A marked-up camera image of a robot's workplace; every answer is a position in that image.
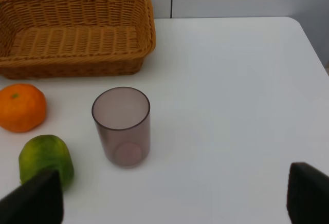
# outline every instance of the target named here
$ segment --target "translucent cup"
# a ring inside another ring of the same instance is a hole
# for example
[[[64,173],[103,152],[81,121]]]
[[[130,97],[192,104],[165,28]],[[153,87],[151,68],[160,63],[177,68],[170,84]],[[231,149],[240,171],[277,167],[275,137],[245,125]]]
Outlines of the translucent cup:
[[[101,94],[92,107],[106,157],[133,167],[150,151],[150,101],[141,91],[118,87]]]

